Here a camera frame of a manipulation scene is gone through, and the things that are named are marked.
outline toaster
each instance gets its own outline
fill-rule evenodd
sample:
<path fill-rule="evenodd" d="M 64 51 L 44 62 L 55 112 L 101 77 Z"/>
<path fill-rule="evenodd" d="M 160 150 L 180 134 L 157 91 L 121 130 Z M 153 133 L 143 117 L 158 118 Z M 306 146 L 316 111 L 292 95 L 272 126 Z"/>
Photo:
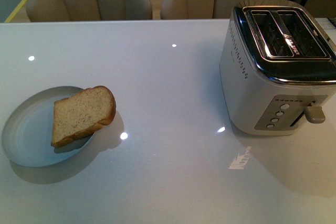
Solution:
<path fill-rule="evenodd" d="M 299 4 L 247 0 L 232 11 L 219 64 L 231 122 L 253 135 L 322 123 L 336 92 L 335 44 Z"/>

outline toaster control panel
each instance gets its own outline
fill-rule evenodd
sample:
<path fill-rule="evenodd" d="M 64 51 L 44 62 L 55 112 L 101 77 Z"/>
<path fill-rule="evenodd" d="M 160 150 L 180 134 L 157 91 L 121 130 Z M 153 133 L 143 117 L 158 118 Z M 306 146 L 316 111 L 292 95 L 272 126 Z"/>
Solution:
<path fill-rule="evenodd" d="M 255 126 L 261 131 L 295 130 L 304 118 L 304 109 L 319 106 L 327 95 L 276 95 Z"/>

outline white plate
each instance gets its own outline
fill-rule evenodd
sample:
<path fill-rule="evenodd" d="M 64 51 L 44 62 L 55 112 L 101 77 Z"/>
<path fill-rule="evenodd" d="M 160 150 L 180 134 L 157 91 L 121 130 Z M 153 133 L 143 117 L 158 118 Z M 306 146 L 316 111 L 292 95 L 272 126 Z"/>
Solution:
<path fill-rule="evenodd" d="M 59 163 L 75 155 L 91 136 L 61 147 L 50 145 L 53 131 L 54 102 L 82 90 L 76 87 L 56 87 L 42 91 L 23 102 L 8 118 L 2 147 L 13 162 L 30 167 Z"/>

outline slice of bread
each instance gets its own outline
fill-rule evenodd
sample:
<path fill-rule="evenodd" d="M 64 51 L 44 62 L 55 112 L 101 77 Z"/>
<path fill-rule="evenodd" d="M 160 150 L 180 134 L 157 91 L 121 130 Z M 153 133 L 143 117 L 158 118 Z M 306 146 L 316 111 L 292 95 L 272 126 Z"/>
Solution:
<path fill-rule="evenodd" d="M 112 92 L 104 86 L 56 101 L 51 145 L 59 148 L 100 130 L 113 121 L 115 107 Z"/>

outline glossy table surface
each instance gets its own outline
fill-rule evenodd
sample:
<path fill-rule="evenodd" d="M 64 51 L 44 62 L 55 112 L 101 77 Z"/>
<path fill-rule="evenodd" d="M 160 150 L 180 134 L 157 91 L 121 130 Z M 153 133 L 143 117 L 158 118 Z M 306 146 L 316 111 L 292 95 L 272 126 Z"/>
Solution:
<path fill-rule="evenodd" d="M 295 135 L 239 131 L 219 76 L 227 26 L 1 24 L 0 130 L 59 86 L 107 86 L 117 114 L 56 165 L 20 166 L 0 150 L 0 223 L 336 223 L 336 98 L 323 124 Z"/>

